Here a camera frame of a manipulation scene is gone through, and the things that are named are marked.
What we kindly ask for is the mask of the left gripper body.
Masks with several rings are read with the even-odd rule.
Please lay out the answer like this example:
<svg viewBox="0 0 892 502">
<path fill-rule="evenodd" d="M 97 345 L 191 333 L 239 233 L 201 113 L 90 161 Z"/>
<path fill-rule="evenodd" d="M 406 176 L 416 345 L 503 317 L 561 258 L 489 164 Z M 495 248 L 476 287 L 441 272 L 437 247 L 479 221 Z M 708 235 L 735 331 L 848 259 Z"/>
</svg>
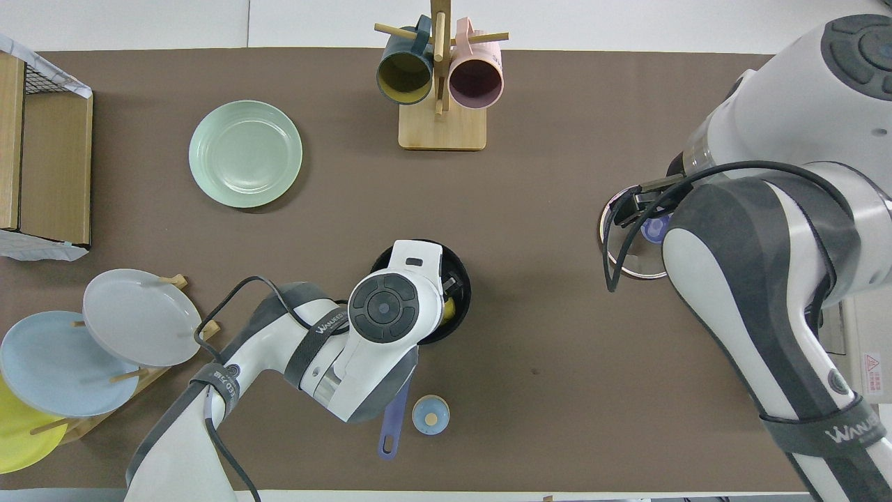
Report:
<svg viewBox="0 0 892 502">
<path fill-rule="evenodd" d="M 444 293 L 442 279 L 443 246 L 429 241 L 395 241 L 388 260 L 388 269 L 412 271 L 426 277 L 440 294 Z"/>
</svg>

